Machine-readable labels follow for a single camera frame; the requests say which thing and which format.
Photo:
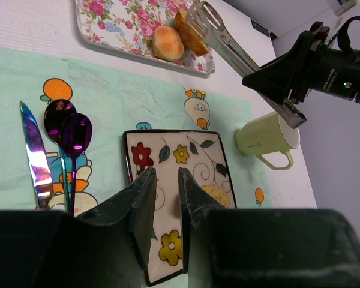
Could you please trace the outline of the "floral rectangular tray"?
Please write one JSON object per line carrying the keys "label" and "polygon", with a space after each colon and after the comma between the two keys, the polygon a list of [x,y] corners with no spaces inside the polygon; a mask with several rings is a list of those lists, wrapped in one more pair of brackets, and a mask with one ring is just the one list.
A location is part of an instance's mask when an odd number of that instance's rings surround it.
{"label": "floral rectangular tray", "polygon": [[198,57],[185,49],[176,62],[158,59],[153,52],[152,38],[156,28],[160,25],[173,27],[178,9],[187,10],[192,4],[193,1],[78,0],[77,26],[89,44],[208,76],[215,73],[211,51]]}

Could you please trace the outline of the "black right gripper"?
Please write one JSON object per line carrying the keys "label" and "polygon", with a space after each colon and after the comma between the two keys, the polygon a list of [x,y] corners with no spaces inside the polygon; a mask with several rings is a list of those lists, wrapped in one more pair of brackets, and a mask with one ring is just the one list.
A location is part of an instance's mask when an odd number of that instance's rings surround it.
{"label": "black right gripper", "polygon": [[329,27],[314,22],[287,53],[245,76],[242,84],[277,104],[286,99],[299,104],[310,90],[360,104],[360,50],[351,47],[348,34],[356,20],[360,16],[346,20],[334,35],[337,49],[326,42]]}

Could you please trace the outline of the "right corner table label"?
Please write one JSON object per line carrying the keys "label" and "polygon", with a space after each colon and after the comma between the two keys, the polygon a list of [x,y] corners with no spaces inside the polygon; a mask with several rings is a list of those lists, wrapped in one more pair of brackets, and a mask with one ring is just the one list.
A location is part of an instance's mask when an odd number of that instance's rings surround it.
{"label": "right corner table label", "polygon": [[257,30],[258,32],[262,33],[263,35],[269,37],[269,31],[261,24],[256,22],[255,20],[251,19],[252,27]]}

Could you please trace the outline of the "purple spoon lower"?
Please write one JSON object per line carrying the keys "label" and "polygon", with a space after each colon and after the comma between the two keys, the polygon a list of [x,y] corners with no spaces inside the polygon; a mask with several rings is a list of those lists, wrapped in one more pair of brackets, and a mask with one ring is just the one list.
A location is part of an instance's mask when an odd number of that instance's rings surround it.
{"label": "purple spoon lower", "polygon": [[76,198],[76,160],[88,148],[92,138],[91,120],[82,113],[74,113],[68,116],[62,123],[59,135],[62,149],[72,161],[72,179],[69,213],[74,215]]}

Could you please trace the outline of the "metal serving tongs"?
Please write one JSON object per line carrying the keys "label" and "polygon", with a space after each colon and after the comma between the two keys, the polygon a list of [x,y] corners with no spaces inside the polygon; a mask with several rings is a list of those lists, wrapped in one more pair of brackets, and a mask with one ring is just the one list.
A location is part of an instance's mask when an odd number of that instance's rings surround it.
{"label": "metal serving tongs", "polygon": [[[260,70],[249,54],[236,42],[226,29],[221,16],[207,1],[193,3],[188,9],[185,24],[200,42],[215,50],[242,78]],[[254,89],[292,128],[307,121],[306,117],[289,100],[280,104],[259,88]]]}

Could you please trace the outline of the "mint cartoon placemat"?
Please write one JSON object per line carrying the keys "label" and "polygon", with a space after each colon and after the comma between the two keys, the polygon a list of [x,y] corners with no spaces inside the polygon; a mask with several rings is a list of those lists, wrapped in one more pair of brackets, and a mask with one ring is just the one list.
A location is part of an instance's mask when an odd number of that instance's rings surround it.
{"label": "mint cartoon placemat", "polygon": [[[85,160],[92,161],[92,173],[86,180],[89,186],[83,191],[99,203],[127,183],[121,145],[124,131],[136,129],[138,123],[152,128],[197,129],[183,108],[182,86],[87,62],[0,47],[0,210],[35,208],[19,102],[35,115],[46,151],[57,152],[42,127],[50,100],[40,99],[44,82],[54,77],[71,85],[70,101],[93,124],[89,149],[86,157],[77,160],[77,168]],[[211,91],[206,99],[212,108],[209,131],[221,136],[237,204],[255,208],[255,188],[265,188],[265,196],[270,196],[265,166],[256,157],[242,155],[233,141],[235,130],[253,119],[250,104]]]}

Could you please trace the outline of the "small round bun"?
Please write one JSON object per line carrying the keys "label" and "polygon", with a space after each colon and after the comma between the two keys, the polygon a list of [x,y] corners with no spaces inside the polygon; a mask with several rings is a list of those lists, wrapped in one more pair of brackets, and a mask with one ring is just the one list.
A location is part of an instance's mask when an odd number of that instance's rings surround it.
{"label": "small round bun", "polygon": [[154,55],[162,60],[176,62],[184,54],[184,45],[178,32],[169,26],[159,26],[152,39]]}

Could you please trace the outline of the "iridescent table knife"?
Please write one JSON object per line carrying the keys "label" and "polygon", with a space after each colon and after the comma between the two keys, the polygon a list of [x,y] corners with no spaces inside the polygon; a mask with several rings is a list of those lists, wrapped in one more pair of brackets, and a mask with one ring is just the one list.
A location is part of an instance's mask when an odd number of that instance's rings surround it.
{"label": "iridescent table knife", "polygon": [[38,209],[47,209],[53,196],[52,174],[37,120],[29,107],[19,103],[26,154]]}

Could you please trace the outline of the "purple spoon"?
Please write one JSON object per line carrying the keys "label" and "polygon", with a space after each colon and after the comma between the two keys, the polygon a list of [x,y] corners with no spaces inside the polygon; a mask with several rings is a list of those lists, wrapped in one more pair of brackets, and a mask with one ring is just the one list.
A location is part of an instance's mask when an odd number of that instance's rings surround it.
{"label": "purple spoon", "polygon": [[57,99],[49,103],[44,111],[44,128],[51,141],[53,141],[59,148],[61,167],[62,167],[62,178],[64,188],[64,202],[65,210],[70,211],[70,192],[68,186],[68,175],[65,163],[65,152],[61,146],[60,132],[62,130],[62,124],[65,119],[76,113],[75,106],[66,99]]}
{"label": "purple spoon", "polygon": [[72,179],[69,213],[74,215],[76,198],[76,160],[88,148],[92,138],[91,120],[82,113],[74,113],[68,116],[62,123],[59,135],[62,149],[72,161]]}

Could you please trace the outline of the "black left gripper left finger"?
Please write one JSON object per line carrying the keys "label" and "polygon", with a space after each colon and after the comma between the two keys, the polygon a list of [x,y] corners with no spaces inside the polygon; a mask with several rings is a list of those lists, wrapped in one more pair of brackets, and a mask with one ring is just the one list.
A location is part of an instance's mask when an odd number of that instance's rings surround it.
{"label": "black left gripper left finger", "polygon": [[148,268],[156,171],[77,217],[0,211],[0,287],[140,287]]}

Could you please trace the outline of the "herb bread slice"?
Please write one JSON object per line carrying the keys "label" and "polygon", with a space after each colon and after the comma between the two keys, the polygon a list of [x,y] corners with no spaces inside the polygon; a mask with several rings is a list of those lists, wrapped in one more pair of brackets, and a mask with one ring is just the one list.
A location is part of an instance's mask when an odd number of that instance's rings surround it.
{"label": "herb bread slice", "polygon": [[203,185],[202,189],[224,207],[226,208],[230,207],[230,198],[222,188],[217,188],[215,184],[212,184],[212,185]]}
{"label": "herb bread slice", "polygon": [[175,29],[180,35],[183,44],[190,49],[197,57],[206,55],[208,53],[207,45],[200,42],[190,28],[185,23],[186,10],[182,7],[178,8],[175,16]]}

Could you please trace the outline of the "purple spoon upper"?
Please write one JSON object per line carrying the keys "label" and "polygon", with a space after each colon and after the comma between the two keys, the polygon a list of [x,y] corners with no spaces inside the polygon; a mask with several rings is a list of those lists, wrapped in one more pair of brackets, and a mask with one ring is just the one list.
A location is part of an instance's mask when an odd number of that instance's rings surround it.
{"label": "purple spoon upper", "polygon": [[61,146],[60,132],[62,130],[62,124],[65,119],[76,113],[75,106],[66,99],[57,99],[49,103],[44,111],[44,128],[51,141],[53,141],[59,148],[61,167],[62,167],[62,178],[64,188],[64,202],[65,210],[70,211],[70,192],[68,186],[68,175],[65,163],[65,152]]}

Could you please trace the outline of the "light green mug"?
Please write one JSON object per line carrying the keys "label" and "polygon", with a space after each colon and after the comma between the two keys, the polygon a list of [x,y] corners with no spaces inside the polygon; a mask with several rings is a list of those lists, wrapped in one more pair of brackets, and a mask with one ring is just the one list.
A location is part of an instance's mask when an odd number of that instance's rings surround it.
{"label": "light green mug", "polygon": [[[272,170],[288,170],[294,165],[291,150],[300,144],[298,128],[291,128],[277,113],[272,112],[246,123],[235,134],[238,149],[247,156],[255,156]],[[277,167],[264,158],[265,154],[279,152],[288,163]]]}

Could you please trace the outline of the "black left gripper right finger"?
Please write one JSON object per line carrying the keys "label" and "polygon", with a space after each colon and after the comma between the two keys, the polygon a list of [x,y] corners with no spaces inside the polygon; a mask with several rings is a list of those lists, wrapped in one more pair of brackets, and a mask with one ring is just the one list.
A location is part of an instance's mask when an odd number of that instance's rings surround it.
{"label": "black left gripper right finger", "polygon": [[360,242],[330,209],[229,209],[178,171],[189,287],[360,287]]}

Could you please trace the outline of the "square floral ceramic plate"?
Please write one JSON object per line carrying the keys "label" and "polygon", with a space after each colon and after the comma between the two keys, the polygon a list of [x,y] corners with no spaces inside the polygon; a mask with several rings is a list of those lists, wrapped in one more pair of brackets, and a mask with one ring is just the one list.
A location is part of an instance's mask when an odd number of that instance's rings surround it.
{"label": "square floral ceramic plate", "polygon": [[197,184],[215,184],[236,207],[235,194],[221,137],[196,130],[129,130],[123,133],[128,178],[134,181],[147,168],[156,170],[157,187],[147,286],[183,273],[182,220],[178,170],[186,168]]}

